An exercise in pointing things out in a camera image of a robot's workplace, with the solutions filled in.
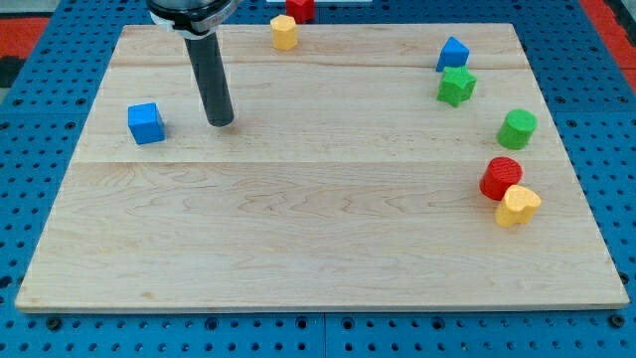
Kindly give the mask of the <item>robot arm flange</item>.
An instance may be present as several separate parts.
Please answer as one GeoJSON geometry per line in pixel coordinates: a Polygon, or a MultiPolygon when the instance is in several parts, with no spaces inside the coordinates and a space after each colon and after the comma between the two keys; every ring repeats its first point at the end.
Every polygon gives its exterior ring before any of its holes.
{"type": "Polygon", "coordinates": [[[237,10],[241,0],[147,0],[152,21],[185,39],[215,33],[237,10]]]}

